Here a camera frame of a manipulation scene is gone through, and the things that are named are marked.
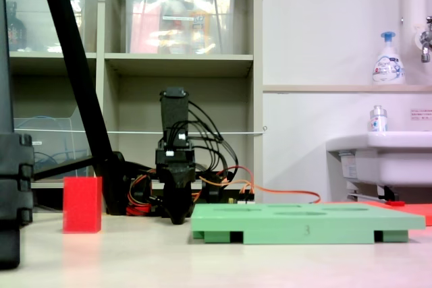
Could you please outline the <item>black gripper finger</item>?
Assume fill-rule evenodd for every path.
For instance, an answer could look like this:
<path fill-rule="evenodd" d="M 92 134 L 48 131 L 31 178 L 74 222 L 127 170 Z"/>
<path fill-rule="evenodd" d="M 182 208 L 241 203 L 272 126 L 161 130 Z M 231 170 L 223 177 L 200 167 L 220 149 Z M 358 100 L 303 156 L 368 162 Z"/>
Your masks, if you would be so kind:
<path fill-rule="evenodd" d="M 176 188 L 169 183 L 164 185 L 164 209 L 174 225 L 183 224 L 193 208 L 192 188 L 189 183 L 183 188 Z"/>

